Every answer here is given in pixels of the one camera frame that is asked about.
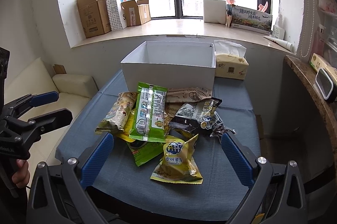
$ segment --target open white box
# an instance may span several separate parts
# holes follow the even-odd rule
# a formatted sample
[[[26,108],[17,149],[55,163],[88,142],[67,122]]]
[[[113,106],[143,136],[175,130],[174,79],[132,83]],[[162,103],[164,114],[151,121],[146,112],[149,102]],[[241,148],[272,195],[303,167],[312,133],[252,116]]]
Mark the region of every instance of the open white box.
[[[165,88],[213,90],[214,44],[144,42],[121,61],[121,66],[130,92],[137,91],[138,82]]]

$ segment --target snack pile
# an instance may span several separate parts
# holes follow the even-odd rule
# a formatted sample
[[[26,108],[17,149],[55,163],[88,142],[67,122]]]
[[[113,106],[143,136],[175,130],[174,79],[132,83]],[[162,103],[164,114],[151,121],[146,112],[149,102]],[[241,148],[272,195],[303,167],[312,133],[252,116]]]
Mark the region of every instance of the snack pile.
[[[215,111],[222,100],[204,88],[166,89],[138,83],[138,92],[120,93],[95,133],[109,132],[126,141],[137,166],[163,153],[151,179],[201,184],[192,157],[199,134],[218,137],[232,131]],[[187,141],[169,135],[174,129]]]

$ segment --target white bottle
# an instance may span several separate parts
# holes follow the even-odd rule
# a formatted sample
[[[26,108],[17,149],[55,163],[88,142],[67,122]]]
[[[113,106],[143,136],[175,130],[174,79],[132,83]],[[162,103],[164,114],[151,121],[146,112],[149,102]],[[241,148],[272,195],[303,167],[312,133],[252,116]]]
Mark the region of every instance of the white bottle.
[[[284,38],[284,29],[282,28],[282,15],[281,14],[278,14],[278,17],[276,19],[276,22],[273,28],[272,37],[278,38],[278,39]]]

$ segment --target blue gripper pad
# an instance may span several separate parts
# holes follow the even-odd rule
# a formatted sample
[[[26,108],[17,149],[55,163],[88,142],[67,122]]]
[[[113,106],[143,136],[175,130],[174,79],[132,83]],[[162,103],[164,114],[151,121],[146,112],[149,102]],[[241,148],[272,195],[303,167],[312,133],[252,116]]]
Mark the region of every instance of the blue gripper pad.
[[[253,168],[228,134],[223,134],[221,147],[242,185],[249,188],[254,185]]]
[[[81,169],[80,184],[83,189],[93,185],[113,147],[114,137],[107,134]]]
[[[59,94],[55,91],[37,95],[31,98],[29,105],[32,107],[38,107],[48,103],[55,102],[59,99]]]

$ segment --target white tube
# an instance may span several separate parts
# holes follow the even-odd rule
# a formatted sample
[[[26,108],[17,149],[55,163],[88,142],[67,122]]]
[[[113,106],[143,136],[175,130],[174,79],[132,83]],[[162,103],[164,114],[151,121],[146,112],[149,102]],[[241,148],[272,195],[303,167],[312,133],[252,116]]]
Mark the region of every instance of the white tube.
[[[272,42],[277,43],[278,45],[282,46],[283,48],[286,48],[289,51],[293,50],[293,44],[290,42],[286,42],[285,40],[279,39],[279,38],[273,38],[271,36],[263,36],[266,39],[271,40]]]

